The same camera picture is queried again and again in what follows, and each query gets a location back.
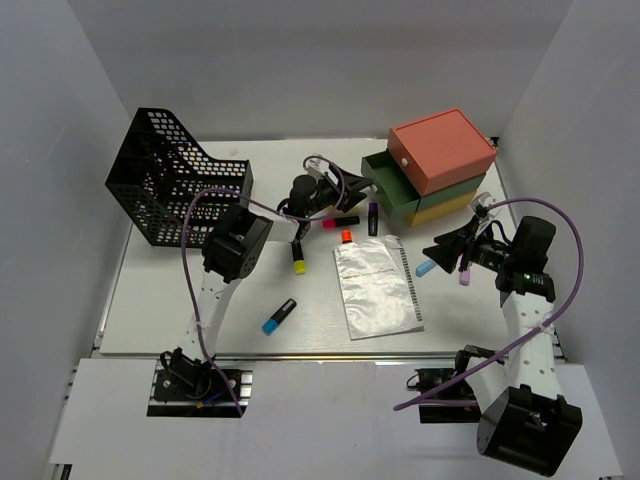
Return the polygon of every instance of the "black plastic basket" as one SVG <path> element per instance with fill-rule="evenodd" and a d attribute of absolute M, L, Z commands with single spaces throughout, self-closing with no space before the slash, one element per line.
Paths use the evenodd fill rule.
<path fill-rule="evenodd" d="M 198 145 L 169 110 L 139 108 L 111 168 L 106 186 L 151 245 L 179 247 L 182 224 L 193 198 L 203 189 L 222 187 L 251 193 L 248 160 L 218 160 Z M 233 203 L 231 194 L 200 200 L 187 245 L 201 247 L 218 218 Z"/>

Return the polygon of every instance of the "gray wall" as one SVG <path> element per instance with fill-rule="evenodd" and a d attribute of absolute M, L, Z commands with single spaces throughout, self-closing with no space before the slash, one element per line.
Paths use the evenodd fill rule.
<path fill-rule="evenodd" d="M 0 2 L 0 476 L 40 478 L 128 221 L 103 186 L 129 123 L 64 0 Z"/>
<path fill-rule="evenodd" d="M 634 479 L 640 478 L 639 46 L 637 0 L 576 1 L 501 140 L 509 195 L 552 200 L 584 237 L 583 287 L 558 330 L 568 355 L 586 365 L 625 478 Z M 575 246 L 566 229 L 555 243 L 551 268 L 565 298 Z"/>
<path fill-rule="evenodd" d="M 513 113 L 571 0 L 70 0 L 129 114 L 202 139 L 386 136 L 459 106 Z"/>

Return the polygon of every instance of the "red box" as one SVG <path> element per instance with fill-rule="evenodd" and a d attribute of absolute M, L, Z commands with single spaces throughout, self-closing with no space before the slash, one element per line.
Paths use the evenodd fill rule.
<path fill-rule="evenodd" d="M 485 173 L 496 157 L 457 108 L 393 127 L 387 148 L 421 196 Z"/>

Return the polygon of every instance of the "green drawer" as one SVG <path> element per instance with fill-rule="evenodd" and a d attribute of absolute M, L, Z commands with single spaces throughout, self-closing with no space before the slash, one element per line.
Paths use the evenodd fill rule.
<path fill-rule="evenodd" d="M 416 212 L 420 195 L 388 150 L 364 157 L 360 171 L 375 183 L 377 201 L 391 220 Z"/>
<path fill-rule="evenodd" d="M 482 183 L 482 180 L 484 180 L 485 176 L 486 173 L 483 173 L 481 175 L 471 177 L 464 182 L 456 183 L 454 185 L 451 185 L 450 187 L 446 187 L 442 190 L 438 190 L 437 192 L 425 195 L 420 199 L 420 203 L 418 204 L 418 211 L 435 207 L 436 205 L 440 205 L 441 203 L 448 202 L 449 200 L 453 200 L 457 197 L 461 197 L 465 193 L 477 190 Z"/>

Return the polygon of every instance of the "light blue marker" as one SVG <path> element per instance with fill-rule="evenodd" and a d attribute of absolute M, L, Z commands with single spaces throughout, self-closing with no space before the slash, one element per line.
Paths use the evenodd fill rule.
<path fill-rule="evenodd" d="M 416 275 L 418 277 L 422 277 L 424 275 L 426 275 L 427 273 L 429 273 L 431 270 L 433 270 L 433 268 L 437 265 L 436 262 L 434 262 L 433 260 L 429 259 L 426 262 L 424 262 L 422 265 L 419 265 L 418 267 L 416 267 Z"/>

